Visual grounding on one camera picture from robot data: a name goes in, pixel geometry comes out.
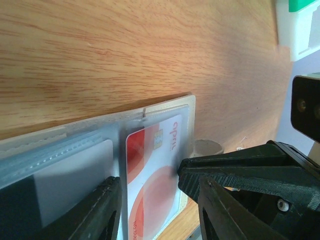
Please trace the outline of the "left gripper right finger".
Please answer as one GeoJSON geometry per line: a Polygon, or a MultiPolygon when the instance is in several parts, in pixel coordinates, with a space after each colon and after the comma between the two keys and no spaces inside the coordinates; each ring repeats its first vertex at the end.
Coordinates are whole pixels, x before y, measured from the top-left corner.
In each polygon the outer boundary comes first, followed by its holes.
{"type": "Polygon", "coordinates": [[[198,211],[204,240],[284,240],[211,177],[199,179],[198,211]]]}

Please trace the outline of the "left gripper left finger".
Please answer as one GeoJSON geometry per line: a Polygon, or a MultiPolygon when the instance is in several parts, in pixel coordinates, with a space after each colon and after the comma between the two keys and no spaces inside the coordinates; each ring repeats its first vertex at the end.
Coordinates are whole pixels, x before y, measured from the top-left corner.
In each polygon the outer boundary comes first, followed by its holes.
{"type": "Polygon", "coordinates": [[[119,177],[110,176],[32,240],[115,240],[122,208],[119,177]]]}

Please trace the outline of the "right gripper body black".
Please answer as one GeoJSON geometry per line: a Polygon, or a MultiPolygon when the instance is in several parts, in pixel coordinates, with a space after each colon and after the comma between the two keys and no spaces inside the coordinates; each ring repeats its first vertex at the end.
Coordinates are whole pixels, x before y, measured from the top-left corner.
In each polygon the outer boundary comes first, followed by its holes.
{"type": "Polygon", "coordinates": [[[279,196],[247,190],[226,191],[249,213],[288,240],[318,240],[320,238],[320,210],[306,210],[298,215],[299,206],[279,196]]]}

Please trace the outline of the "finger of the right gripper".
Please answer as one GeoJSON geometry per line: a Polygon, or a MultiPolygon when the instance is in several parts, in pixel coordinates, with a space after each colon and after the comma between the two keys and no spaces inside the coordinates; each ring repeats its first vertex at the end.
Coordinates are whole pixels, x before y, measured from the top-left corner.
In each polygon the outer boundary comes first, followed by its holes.
{"type": "Polygon", "coordinates": [[[222,187],[277,196],[300,211],[320,210],[320,166],[292,145],[269,140],[239,151],[182,160],[178,187],[195,202],[200,178],[222,187]]]}

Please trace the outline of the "beige leather card holder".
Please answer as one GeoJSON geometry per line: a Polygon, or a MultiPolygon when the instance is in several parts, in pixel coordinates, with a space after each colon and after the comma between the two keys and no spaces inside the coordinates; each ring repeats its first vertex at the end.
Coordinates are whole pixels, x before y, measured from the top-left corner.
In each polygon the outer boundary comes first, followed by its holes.
{"type": "Polygon", "coordinates": [[[182,160],[224,151],[194,139],[195,106],[187,95],[2,140],[1,239],[157,239],[188,201],[182,160]]]}

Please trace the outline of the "red credit card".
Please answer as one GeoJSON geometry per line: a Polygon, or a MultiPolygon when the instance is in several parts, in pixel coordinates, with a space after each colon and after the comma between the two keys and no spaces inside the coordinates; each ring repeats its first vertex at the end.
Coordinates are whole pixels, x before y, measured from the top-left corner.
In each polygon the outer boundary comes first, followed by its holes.
{"type": "Polygon", "coordinates": [[[128,239],[153,240],[178,211],[177,161],[183,119],[144,127],[126,138],[128,239]]]}

